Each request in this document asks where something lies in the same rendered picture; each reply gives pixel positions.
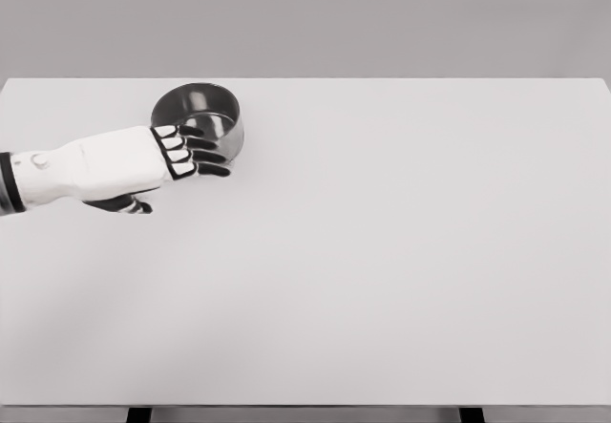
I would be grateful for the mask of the grey metal pot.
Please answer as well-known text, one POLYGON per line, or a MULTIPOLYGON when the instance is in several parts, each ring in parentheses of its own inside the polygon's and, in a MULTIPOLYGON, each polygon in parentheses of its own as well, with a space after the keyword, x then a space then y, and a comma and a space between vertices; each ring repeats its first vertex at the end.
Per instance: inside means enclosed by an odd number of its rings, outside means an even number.
POLYGON ((189 83, 163 95, 151 114, 153 126, 183 125, 198 128, 203 138, 218 145, 231 164, 243 147, 244 129, 237 98, 223 86, 189 83))

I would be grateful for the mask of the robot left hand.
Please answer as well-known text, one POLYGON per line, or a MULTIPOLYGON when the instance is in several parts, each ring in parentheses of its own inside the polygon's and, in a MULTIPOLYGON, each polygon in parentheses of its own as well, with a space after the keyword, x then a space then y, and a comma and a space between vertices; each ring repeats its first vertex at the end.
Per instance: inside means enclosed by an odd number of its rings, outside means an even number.
POLYGON ((139 194, 172 181, 231 174, 219 145, 184 125, 136 126, 80 138, 66 148, 70 195, 106 212, 148 215, 152 206, 139 194))

